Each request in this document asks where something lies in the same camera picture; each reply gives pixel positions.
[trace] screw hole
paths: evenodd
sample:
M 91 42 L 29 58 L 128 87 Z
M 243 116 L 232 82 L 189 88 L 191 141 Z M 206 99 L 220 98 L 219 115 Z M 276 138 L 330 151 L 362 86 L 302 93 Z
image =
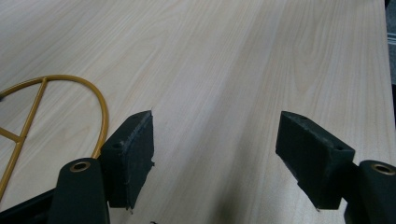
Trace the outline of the screw hole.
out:
M 396 175 L 396 172 L 393 169 L 385 165 L 373 164 L 372 168 L 383 175 Z
M 87 170 L 88 168 L 90 168 L 90 166 L 91 166 L 91 164 L 88 161 L 80 161 L 80 162 L 73 164 L 70 167 L 70 171 L 73 173 L 77 173 L 77 172 Z

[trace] table surface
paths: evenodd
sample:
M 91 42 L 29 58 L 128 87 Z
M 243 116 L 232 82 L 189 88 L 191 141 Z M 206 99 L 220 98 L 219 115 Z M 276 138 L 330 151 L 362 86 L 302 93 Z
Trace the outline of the table surface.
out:
M 134 214 L 112 223 L 344 223 L 320 211 L 275 154 L 282 110 L 356 149 L 354 162 L 396 163 L 383 0 L 2 1 L 0 90 L 49 74 L 103 93 L 109 134 L 152 110 L 153 160 Z M 0 103 L 21 130 L 38 86 Z M 4 210 L 55 187 L 90 157 L 94 95 L 53 81 L 35 116 Z M 0 172 L 14 143 L 0 137 Z

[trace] yellow metal ring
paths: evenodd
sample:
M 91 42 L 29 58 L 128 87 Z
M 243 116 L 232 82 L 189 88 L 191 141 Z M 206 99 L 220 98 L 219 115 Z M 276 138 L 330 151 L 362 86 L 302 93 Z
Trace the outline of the yellow metal ring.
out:
M 78 83 L 86 86 L 87 88 L 89 88 L 91 91 L 93 91 L 93 93 L 98 98 L 99 104 L 100 104 L 100 107 L 102 110 L 102 127 L 101 127 L 101 130 L 99 133 L 99 137 L 98 137 L 96 146 L 92 153 L 92 158 L 96 159 L 100 155 L 100 148 L 101 148 L 102 144 L 106 141 L 106 136 L 107 136 L 108 110 L 107 110 L 105 98 L 103 97 L 102 93 L 91 82 L 89 82 L 81 77 L 74 77 L 74 76 L 69 76 L 69 75 L 50 75 L 50 76 L 45 76 L 45 77 L 33 78 L 31 80 L 17 84 L 11 88 L 8 88 L 4 91 L 1 91 L 0 99 L 3 99 L 4 97 L 10 95 L 11 93 L 13 93 L 15 91 L 19 91 L 23 88 L 41 83 L 40 89 L 38 90 L 37 96 L 35 97 L 35 101 L 33 102 L 33 105 L 29 112 L 29 115 L 23 125 L 21 134 L 16 135 L 15 133 L 11 133 L 11 132 L 0 127 L 0 134 L 8 139 L 13 140 L 16 143 L 14 151 L 12 152 L 11 158 L 8 161 L 8 165 L 7 165 L 6 170 L 4 171 L 3 177 L 0 181 L 0 201 L 3 198 L 8 181 L 11 178 L 12 171 L 14 170 L 17 159 L 20 156 L 21 148 L 22 148 L 23 143 L 26 139 L 26 136 L 29 132 L 29 129 L 32 125 L 32 121 L 35 117 L 35 112 L 37 111 L 38 105 L 40 104 L 40 101 L 43 97 L 44 90 L 47 87 L 47 83 L 49 81 L 54 81 L 54 80 L 66 80 L 66 81 L 78 82 Z

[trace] gold wire frame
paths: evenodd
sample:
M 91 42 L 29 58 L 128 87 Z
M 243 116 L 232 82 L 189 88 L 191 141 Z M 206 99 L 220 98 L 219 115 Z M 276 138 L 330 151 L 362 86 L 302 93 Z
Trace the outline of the gold wire frame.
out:
M 3 198 L 4 192 L 6 191 L 8 181 L 11 178 L 11 174 L 12 174 L 12 171 L 14 170 L 15 164 L 17 163 L 17 159 L 20 156 L 21 149 L 22 149 L 23 144 L 26 140 L 29 129 L 32 125 L 32 121 L 35 118 L 35 112 L 37 111 L 38 105 L 41 102 L 41 99 L 44 94 L 44 90 L 47 88 L 48 82 L 54 81 L 54 80 L 66 80 L 66 81 L 73 81 L 73 82 L 80 83 L 80 84 L 88 87 L 91 91 L 93 91 L 93 93 L 98 98 L 99 104 L 100 104 L 100 107 L 102 110 L 102 127 L 99 132 L 96 146 L 92 153 L 92 158 L 97 159 L 100 155 L 100 148 L 101 148 L 102 144 L 106 141 L 106 136 L 107 136 L 108 110 L 107 110 L 105 98 L 103 97 L 102 93 L 93 84 L 91 84 L 91 82 L 89 82 L 81 77 L 74 77 L 74 76 L 69 76 L 69 75 L 50 75 L 50 76 L 45 76 L 45 77 L 37 77 L 37 78 L 31 79 L 31 80 L 22 82 L 20 84 L 17 84 L 17 85 L 10 87 L 4 91 L 1 91 L 0 98 L 3 99 L 4 97 L 10 95 L 11 93 L 13 93 L 15 91 L 19 91 L 23 88 L 41 83 L 41 86 L 38 90 L 37 96 L 35 97 L 35 101 L 33 102 L 32 108 L 30 109 L 30 112 L 29 112 L 27 119 L 23 125 L 22 130 L 21 130 L 21 134 L 16 135 L 15 133 L 9 132 L 6 129 L 3 129 L 2 127 L 0 127 L 0 134 L 15 142 L 15 147 L 12 152 L 11 158 L 8 161 L 8 165 L 7 165 L 6 170 L 4 171 L 1 181 L 0 181 L 0 202 Z

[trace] black plastic part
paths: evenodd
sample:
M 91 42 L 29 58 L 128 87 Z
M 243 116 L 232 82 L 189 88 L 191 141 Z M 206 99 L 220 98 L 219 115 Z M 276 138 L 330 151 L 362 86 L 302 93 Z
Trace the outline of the black plastic part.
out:
M 354 163 L 350 164 L 350 169 L 345 170 L 343 180 L 343 198 L 347 201 L 344 219 L 346 224 L 370 224 L 370 219 L 359 192 L 359 169 Z
M 49 224 L 109 223 L 104 182 L 98 160 L 67 163 L 59 173 L 49 210 Z
M 276 154 L 318 209 L 338 209 L 355 150 L 314 121 L 282 111 Z
M 359 190 L 371 223 L 396 223 L 396 168 L 380 161 L 359 167 Z
M 0 213 L 0 223 L 47 223 L 50 204 L 54 189 L 44 192 L 34 198 L 20 203 Z
M 393 96 L 393 115 L 396 118 L 396 84 L 392 83 L 392 96 Z
M 110 207 L 134 208 L 154 162 L 151 111 L 132 115 L 102 146 L 99 160 Z

